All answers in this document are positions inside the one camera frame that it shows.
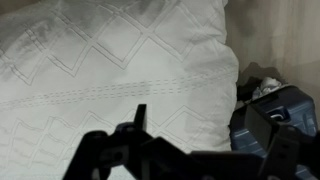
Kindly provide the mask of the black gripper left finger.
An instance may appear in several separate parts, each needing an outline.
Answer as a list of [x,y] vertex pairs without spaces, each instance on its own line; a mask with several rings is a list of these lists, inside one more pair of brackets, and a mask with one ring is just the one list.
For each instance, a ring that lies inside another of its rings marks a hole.
[[134,127],[138,130],[146,130],[147,105],[139,104],[134,117]]

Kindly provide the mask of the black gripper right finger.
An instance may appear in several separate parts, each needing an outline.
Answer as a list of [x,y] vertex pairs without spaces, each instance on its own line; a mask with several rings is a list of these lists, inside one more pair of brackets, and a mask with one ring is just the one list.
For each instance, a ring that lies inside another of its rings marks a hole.
[[279,124],[258,105],[251,104],[246,109],[245,127],[259,145],[268,150]]

